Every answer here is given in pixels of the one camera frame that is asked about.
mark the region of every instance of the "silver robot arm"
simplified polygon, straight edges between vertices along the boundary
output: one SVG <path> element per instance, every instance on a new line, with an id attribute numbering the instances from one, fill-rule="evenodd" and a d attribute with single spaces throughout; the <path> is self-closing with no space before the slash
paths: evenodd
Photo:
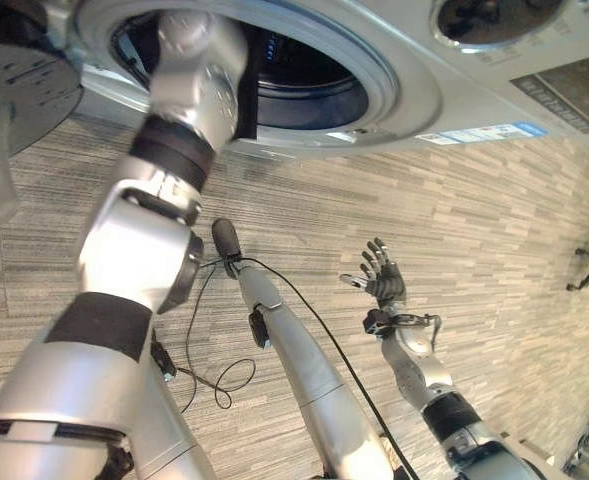
<path id="1" fill-rule="evenodd" d="M 191 230 L 215 154 L 232 138 L 247 46 L 201 12 L 159 22 L 151 110 L 88 222 L 80 293 L 0 390 L 0 480 L 212 480 L 150 362 L 151 317 L 187 298 L 202 255 Z"/>
<path id="2" fill-rule="evenodd" d="M 278 353 L 324 478 L 392 480 L 389 458 L 354 395 L 274 284 L 241 259 L 231 222 L 214 222 L 212 236 L 228 275 L 240 284 L 257 345 Z"/>
<path id="3" fill-rule="evenodd" d="M 368 247 L 372 254 L 363 252 L 368 264 L 361 265 L 367 278 L 342 275 L 341 279 L 377 299 L 379 309 L 368 312 L 363 322 L 365 331 L 380 339 L 401 395 L 421 413 L 457 478 L 544 478 L 507 447 L 456 389 L 451 375 L 434 355 L 440 317 L 407 314 L 405 284 L 387 247 L 378 238 L 368 242 Z"/>

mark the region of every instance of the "gray carpet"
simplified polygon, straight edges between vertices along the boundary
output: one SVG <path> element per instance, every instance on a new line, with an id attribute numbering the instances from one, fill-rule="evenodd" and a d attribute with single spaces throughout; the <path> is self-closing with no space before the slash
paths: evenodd
<path id="1" fill-rule="evenodd" d="M 30 338 L 75 294 L 79 230 L 131 136 L 77 117 L 11 160 L 21 206 L 0 229 L 0 385 Z M 589 247 L 586 146 L 543 138 L 283 162 L 225 155 L 204 204 L 196 230 L 206 257 L 215 255 L 209 226 L 227 216 L 245 253 L 300 287 L 421 478 L 454 475 L 401 399 L 376 341 L 362 332 L 374 303 L 338 281 L 339 273 L 358 270 L 360 251 L 375 235 L 400 264 L 410 310 L 444 318 L 438 356 L 479 413 L 559 464 L 569 455 L 589 418 L 589 288 L 565 291 L 589 269 L 574 255 Z M 319 326 L 279 285 L 347 376 Z M 181 365 L 194 297 L 157 319 L 160 339 Z M 276 353 L 254 346 L 238 285 L 221 271 L 203 297 L 191 352 L 210 379 L 238 358 L 257 362 L 255 379 L 233 395 L 231 409 L 219 410 L 212 392 L 199 387 L 186 414 L 221 479 L 300 480 L 321 472 Z M 180 376 L 171 388 L 183 405 L 192 384 Z"/>

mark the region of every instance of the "washing machine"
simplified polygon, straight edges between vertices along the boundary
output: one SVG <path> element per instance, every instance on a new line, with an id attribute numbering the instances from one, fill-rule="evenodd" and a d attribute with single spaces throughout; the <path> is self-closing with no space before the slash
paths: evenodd
<path id="1" fill-rule="evenodd" d="M 77 111 L 138 125 L 168 9 L 257 27 L 256 139 L 298 157 L 544 135 L 589 143 L 589 0 L 42 0 Z"/>

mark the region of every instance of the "black wire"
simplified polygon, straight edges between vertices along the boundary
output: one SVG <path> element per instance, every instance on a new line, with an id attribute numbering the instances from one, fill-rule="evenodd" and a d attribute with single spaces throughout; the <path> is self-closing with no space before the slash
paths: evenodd
<path id="1" fill-rule="evenodd" d="M 211 262 L 204 263 L 203 265 L 201 265 L 198 268 L 203 269 L 203 268 L 206 268 L 206 267 L 211 267 L 212 265 L 216 265 L 216 264 L 222 263 L 224 261 L 225 261 L 224 258 L 219 258 L 218 260 L 212 260 Z"/>
<path id="2" fill-rule="evenodd" d="M 218 376 L 215 383 L 212 383 L 209 380 L 207 380 L 206 378 L 201 377 L 200 375 L 196 374 L 194 372 L 194 368 L 192 367 L 192 358 L 190 357 L 190 334 L 192 333 L 192 327 L 194 326 L 194 320 L 196 320 L 196 314 L 198 313 L 198 307 L 201 303 L 201 298 L 203 297 L 203 292 L 205 292 L 205 287 L 207 287 L 207 284 L 209 283 L 210 279 L 212 278 L 212 275 L 214 275 L 214 272 L 216 271 L 216 264 L 220 263 L 222 261 L 223 261 L 223 259 L 215 260 L 215 261 L 206 263 L 205 265 L 203 265 L 201 267 L 201 268 L 203 268 L 208 265 L 214 265 L 214 268 L 212 268 L 210 273 L 207 275 L 205 282 L 203 282 L 203 286 L 201 287 L 201 290 L 198 292 L 198 296 L 196 297 L 196 303 L 194 304 L 194 311 L 192 312 L 192 318 L 190 319 L 189 326 L 187 327 L 187 334 L 185 335 L 185 357 L 187 358 L 188 368 L 177 367 L 177 370 L 192 377 L 192 381 L 194 382 L 194 389 L 192 391 L 192 397 L 190 398 L 189 402 L 187 402 L 187 405 L 185 405 L 185 407 L 183 407 L 183 410 L 181 410 L 181 413 L 185 413 L 185 411 L 188 409 L 188 407 L 192 404 L 192 402 L 196 398 L 196 388 L 198 386 L 198 383 L 202 383 L 203 385 L 213 389 L 214 390 L 214 400 L 216 401 L 216 404 L 220 408 L 227 410 L 228 408 L 230 408 L 232 406 L 232 397 L 231 397 L 230 393 L 236 392 L 237 390 L 240 390 L 241 388 L 246 386 L 248 383 L 250 383 L 252 381 L 252 379 L 254 378 L 254 374 L 256 373 L 256 362 L 251 358 L 241 358 L 240 360 L 237 360 L 234 363 L 231 363 Z M 221 381 L 223 380 L 223 378 L 225 378 L 225 375 L 230 370 L 232 370 L 234 367 L 236 367 L 237 365 L 243 364 L 243 363 L 249 363 L 252 366 L 252 371 L 248 375 L 247 379 L 244 382 L 240 383 L 239 385 L 236 385 L 235 387 L 230 387 L 230 388 L 221 387 L 220 384 L 221 384 Z M 219 393 L 222 393 L 223 395 L 225 395 L 225 397 L 227 397 L 227 403 L 221 403 L 221 400 L 219 398 Z"/>
<path id="3" fill-rule="evenodd" d="M 298 295 L 298 298 L 301 299 L 301 301 L 305 304 L 305 306 L 309 309 L 309 311 L 312 312 L 312 314 L 316 317 L 316 319 L 318 320 L 318 322 L 321 324 L 321 326 L 325 330 L 325 333 L 327 333 L 327 336 L 330 338 L 330 340 L 332 341 L 332 343 L 336 347 L 336 350 L 338 351 L 339 355 L 343 359 L 343 362 L 345 363 L 345 366 L 349 370 L 350 374 L 352 375 L 352 378 L 356 382 L 356 385 L 358 385 L 359 390 L 363 394 L 363 397 L 365 397 L 365 400 L 367 401 L 367 404 L 369 405 L 370 409 L 374 413 L 374 416 L 376 417 L 376 420 L 378 421 L 378 423 L 380 424 L 381 428 L 383 429 L 383 433 L 385 433 L 385 436 L 390 441 L 390 444 L 392 445 L 392 449 L 398 455 L 398 458 L 401 460 L 401 463 L 403 464 L 403 467 L 405 468 L 405 470 L 407 471 L 407 473 L 409 474 L 410 477 L 412 477 L 414 480 L 419 480 L 418 475 L 416 474 L 416 472 L 414 471 L 414 469 L 410 465 L 410 463 L 407 460 L 407 458 L 405 458 L 405 455 L 403 455 L 403 452 L 401 452 L 401 449 L 398 446 L 398 444 L 396 443 L 396 440 L 394 439 L 394 437 L 392 436 L 392 433 L 390 432 L 390 429 L 387 427 L 387 424 L 385 423 L 385 420 L 383 420 L 383 417 L 381 416 L 380 412 L 378 411 L 378 408 L 376 408 L 376 405 L 374 404 L 374 401 L 370 397 L 369 393 L 367 393 L 367 390 L 365 389 L 365 386 L 361 382 L 361 379 L 358 377 L 358 375 L 354 371 L 354 368 L 352 368 L 352 364 L 348 360 L 347 356 L 343 352 L 343 349 L 338 344 L 338 341 L 336 340 L 336 338 L 334 338 L 334 335 L 332 334 L 332 332 L 328 328 L 327 324 L 323 321 L 323 319 L 321 318 L 321 316 L 318 313 L 316 313 L 316 310 L 314 310 L 314 308 L 307 302 L 307 300 L 305 299 L 305 297 L 301 294 L 301 292 L 298 291 L 298 289 L 292 284 L 292 282 L 290 282 L 287 278 L 285 278 L 281 273 L 279 273 L 278 271 L 274 270 L 273 268 L 268 267 L 263 262 L 261 262 L 260 260 L 255 259 L 255 258 L 243 257 L 243 258 L 238 259 L 237 261 L 241 261 L 241 260 L 246 260 L 248 262 L 258 263 L 264 269 L 272 272 L 278 278 L 280 278 L 281 280 L 283 280 L 294 291 L 294 293 L 296 293 L 296 295 Z"/>

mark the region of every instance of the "label sticker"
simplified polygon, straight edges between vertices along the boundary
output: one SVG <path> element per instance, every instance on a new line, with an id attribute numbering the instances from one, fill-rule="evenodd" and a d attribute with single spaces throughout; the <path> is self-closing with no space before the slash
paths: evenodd
<path id="1" fill-rule="evenodd" d="M 416 138 L 436 145 L 452 145 L 455 143 L 488 142 L 491 140 L 508 140 L 514 138 L 533 138 L 547 135 L 547 131 L 527 122 L 490 125 L 487 127 L 467 128 L 465 130 L 449 130 L 447 132 L 416 135 Z"/>

